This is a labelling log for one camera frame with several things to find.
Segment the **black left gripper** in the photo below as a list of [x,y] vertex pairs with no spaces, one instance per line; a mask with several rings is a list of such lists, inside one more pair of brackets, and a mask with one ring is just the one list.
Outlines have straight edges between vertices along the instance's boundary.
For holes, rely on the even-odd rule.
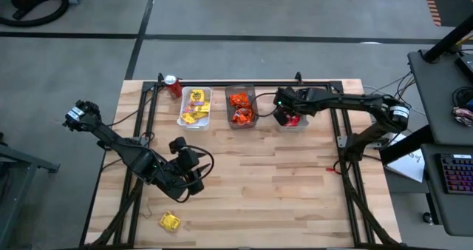
[[177,157],[163,165],[166,194],[171,199],[178,200],[185,192],[191,196],[204,190],[201,177],[211,164],[200,166],[200,158],[207,154],[196,152],[186,143],[184,137],[172,141],[169,149],[172,154],[177,154]]

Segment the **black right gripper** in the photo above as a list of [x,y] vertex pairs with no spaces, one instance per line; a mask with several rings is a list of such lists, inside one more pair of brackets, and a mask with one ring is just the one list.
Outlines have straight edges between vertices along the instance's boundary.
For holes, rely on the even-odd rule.
[[319,108],[316,106],[316,95],[320,92],[318,88],[294,89],[296,94],[293,96],[295,102],[293,109],[302,115],[314,116]]

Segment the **white plastic bin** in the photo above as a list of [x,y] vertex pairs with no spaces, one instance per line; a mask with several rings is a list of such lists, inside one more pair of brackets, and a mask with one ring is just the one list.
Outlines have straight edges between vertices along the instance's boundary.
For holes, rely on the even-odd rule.
[[[282,88],[279,87],[276,91],[273,104],[276,106],[275,112],[272,114],[277,122],[276,128],[279,132],[301,132],[309,124],[307,117],[301,113],[297,113],[293,109],[293,103],[295,100],[293,96],[296,94],[292,87]],[[298,126],[284,126],[286,123],[286,115],[300,115],[302,119]]]
[[208,130],[210,127],[210,117],[211,117],[211,108],[208,116],[202,119],[197,120],[194,124],[186,124],[180,116],[184,112],[193,112],[192,106],[193,105],[202,105],[201,104],[193,104],[189,101],[190,92],[192,89],[202,89],[205,92],[205,101],[209,101],[211,103],[212,100],[212,89],[209,87],[184,87],[183,88],[183,96],[180,102],[180,111],[177,118],[177,124],[181,126],[185,130],[190,131],[205,131]]

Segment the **grey translucent plastic bin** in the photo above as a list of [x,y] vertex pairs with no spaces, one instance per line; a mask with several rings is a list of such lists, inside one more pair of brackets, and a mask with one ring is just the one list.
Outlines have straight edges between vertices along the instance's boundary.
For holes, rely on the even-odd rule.
[[[229,95],[231,94],[236,94],[240,92],[245,92],[249,98],[249,101],[251,103],[251,108],[254,112],[254,120],[250,123],[246,123],[243,126],[237,126],[236,124],[231,123],[231,119],[233,115],[238,112],[240,113],[241,108],[235,108],[230,105],[229,101]],[[257,109],[257,102],[255,101],[256,93],[255,93],[255,88],[252,85],[233,85],[225,88],[225,102],[226,102],[226,108],[227,108],[227,119],[228,119],[228,125],[231,129],[250,129],[256,126],[256,122],[258,121],[258,109]]]

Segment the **red soda can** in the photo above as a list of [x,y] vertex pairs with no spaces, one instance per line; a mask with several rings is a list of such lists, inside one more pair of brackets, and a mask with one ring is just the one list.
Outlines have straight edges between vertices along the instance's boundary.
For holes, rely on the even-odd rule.
[[182,96],[182,86],[180,79],[174,75],[166,75],[164,77],[164,84],[172,98],[180,98]]

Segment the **white paper sheet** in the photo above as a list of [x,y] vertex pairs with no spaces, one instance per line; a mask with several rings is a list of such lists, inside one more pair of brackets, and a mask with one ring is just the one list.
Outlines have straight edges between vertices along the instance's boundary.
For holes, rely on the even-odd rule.
[[385,165],[388,170],[409,178],[418,183],[423,183],[425,160],[420,149]]

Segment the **grey desk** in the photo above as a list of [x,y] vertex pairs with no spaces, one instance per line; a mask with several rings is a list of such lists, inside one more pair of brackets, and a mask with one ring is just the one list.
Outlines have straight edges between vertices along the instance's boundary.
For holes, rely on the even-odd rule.
[[434,142],[473,146],[473,127],[461,124],[452,116],[453,92],[461,87],[473,87],[473,82],[455,63],[459,57],[442,55],[435,63],[429,63],[420,52],[407,55]]
[[439,154],[473,155],[473,147],[424,144],[421,151],[429,189],[426,197],[433,223],[441,225],[451,236],[473,237],[473,195],[446,193],[440,179],[439,163]]

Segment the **black pole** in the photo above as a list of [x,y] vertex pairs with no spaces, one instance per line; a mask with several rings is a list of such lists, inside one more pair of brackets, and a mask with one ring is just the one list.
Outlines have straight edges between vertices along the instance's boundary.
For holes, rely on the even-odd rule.
[[430,50],[424,52],[422,54],[423,60],[428,63],[436,62],[441,55],[443,55],[447,50],[450,50],[454,45],[456,45],[456,43],[467,36],[471,31],[473,31],[473,14],[471,14],[461,24],[454,28],[448,35],[442,38]]

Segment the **colourful wrapper pile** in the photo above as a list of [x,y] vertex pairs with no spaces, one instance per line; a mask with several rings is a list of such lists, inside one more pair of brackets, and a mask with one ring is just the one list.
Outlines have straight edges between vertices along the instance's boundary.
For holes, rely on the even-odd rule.
[[468,109],[454,107],[452,109],[454,119],[467,127],[473,127],[473,112]]

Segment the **black device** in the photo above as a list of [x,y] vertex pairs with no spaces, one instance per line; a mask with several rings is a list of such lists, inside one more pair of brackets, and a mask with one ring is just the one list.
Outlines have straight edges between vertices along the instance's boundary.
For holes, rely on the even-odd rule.
[[473,54],[461,54],[455,64],[465,77],[473,83]]

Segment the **grey metal stand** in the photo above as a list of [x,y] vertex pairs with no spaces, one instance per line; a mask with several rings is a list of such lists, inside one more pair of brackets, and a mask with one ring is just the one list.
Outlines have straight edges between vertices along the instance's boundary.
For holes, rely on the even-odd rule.
[[19,211],[38,169],[57,173],[60,165],[8,146],[0,132],[0,250],[6,250]]

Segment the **backlit black keyboard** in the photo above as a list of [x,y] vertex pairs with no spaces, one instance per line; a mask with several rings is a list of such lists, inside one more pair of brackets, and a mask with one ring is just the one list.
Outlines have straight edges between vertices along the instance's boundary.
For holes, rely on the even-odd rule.
[[439,160],[445,192],[473,195],[473,155],[439,154]]

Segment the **dark rug orange fringe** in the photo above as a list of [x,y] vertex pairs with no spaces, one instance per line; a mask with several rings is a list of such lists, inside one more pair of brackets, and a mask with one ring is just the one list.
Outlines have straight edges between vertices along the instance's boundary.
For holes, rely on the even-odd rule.
[[473,0],[426,0],[435,25],[456,27],[473,14]]

